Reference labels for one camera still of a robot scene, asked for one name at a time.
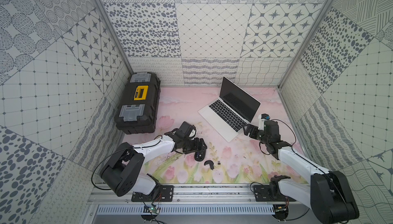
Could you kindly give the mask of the black mouse battery cover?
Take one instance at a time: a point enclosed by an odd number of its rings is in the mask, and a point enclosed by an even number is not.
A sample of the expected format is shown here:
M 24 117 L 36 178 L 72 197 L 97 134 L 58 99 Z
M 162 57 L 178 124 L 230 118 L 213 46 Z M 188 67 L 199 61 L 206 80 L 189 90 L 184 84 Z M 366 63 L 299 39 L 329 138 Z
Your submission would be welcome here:
M 204 166 L 209 166 L 211 170 L 214 170 L 215 166 L 214 166 L 214 162 L 212 160 L 206 160 L 204 162 Z

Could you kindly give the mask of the silver laptop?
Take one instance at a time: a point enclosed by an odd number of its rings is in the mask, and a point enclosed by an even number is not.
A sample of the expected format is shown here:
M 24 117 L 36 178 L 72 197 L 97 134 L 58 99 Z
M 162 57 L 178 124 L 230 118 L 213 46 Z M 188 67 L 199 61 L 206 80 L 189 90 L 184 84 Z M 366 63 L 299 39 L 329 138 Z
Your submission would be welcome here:
M 224 77 L 219 97 L 199 110 L 199 114 L 227 142 L 231 142 L 252 122 L 261 103 Z

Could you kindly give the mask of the black wireless mouse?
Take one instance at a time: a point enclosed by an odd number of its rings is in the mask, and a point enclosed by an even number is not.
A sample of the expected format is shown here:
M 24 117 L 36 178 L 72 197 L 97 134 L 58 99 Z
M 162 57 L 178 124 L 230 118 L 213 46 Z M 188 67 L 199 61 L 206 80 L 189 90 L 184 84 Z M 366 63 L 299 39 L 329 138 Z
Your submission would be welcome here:
M 205 150 L 197 151 L 197 152 L 195 152 L 195 154 L 194 154 L 194 159 L 195 159 L 197 162 L 202 162 L 202 161 L 204 160 L 204 158 L 205 158 L 205 155 L 206 155 L 206 151 L 205 151 Z

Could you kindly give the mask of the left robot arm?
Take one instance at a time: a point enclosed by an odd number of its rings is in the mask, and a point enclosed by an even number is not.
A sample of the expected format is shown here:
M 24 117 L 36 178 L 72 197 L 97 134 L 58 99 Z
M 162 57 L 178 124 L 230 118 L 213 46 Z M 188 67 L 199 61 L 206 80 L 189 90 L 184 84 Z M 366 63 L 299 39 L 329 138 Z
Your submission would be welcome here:
M 195 126 L 183 122 L 180 128 L 175 128 L 154 140 L 142 144 L 130 145 L 122 143 L 114 153 L 102 162 L 106 164 L 99 176 L 118 197 L 132 191 L 149 200 L 169 198 L 168 187 L 163 186 L 150 174 L 142 174 L 142 166 L 171 152 L 179 154 L 194 154 L 197 162 L 203 161 L 207 145 L 202 138 L 197 138 Z

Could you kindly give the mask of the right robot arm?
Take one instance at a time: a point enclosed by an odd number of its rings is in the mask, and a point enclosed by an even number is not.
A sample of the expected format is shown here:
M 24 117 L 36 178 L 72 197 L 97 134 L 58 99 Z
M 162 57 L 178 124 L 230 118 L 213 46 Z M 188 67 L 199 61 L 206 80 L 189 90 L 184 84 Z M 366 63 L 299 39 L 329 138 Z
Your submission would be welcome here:
M 347 177 L 340 171 L 328 170 L 299 154 L 281 139 L 279 125 L 263 114 L 260 125 L 243 125 L 244 135 L 265 145 L 268 155 L 290 166 L 306 180 L 300 184 L 287 175 L 274 175 L 269 186 L 250 184 L 256 201 L 283 201 L 275 206 L 274 217 L 287 221 L 289 203 L 295 200 L 313 211 L 322 224 L 348 223 L 358 219 L 360 212 Z

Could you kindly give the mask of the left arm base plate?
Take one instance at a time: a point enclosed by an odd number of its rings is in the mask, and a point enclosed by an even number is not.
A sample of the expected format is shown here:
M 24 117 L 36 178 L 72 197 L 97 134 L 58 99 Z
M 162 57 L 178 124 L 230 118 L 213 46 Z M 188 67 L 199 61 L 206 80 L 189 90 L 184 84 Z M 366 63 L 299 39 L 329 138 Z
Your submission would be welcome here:
M 163 185 L 150 174 L 139 176 L 131 191 L 132 202 L 172 202 L 174 196 L 173 185 Z

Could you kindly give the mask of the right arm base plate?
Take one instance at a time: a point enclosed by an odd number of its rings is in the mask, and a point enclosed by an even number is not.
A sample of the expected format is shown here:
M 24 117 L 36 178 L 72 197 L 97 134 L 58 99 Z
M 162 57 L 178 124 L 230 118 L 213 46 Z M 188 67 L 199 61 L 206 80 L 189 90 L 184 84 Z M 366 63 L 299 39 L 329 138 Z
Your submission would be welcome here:
M 255 200 L 257 202 L 266 201 L 266 202 L 274 202 L 274 201 L 289 201 L 293 202 L 295 199 L 291 197 L 284 196 L 278 186 L 278 182 L 280 180 L 290 179 L 289 176 L 286 175 L 275 175 L 271 178 L 269 185 L 264 184 L 251 184 L 250 189 L 254 194 Z

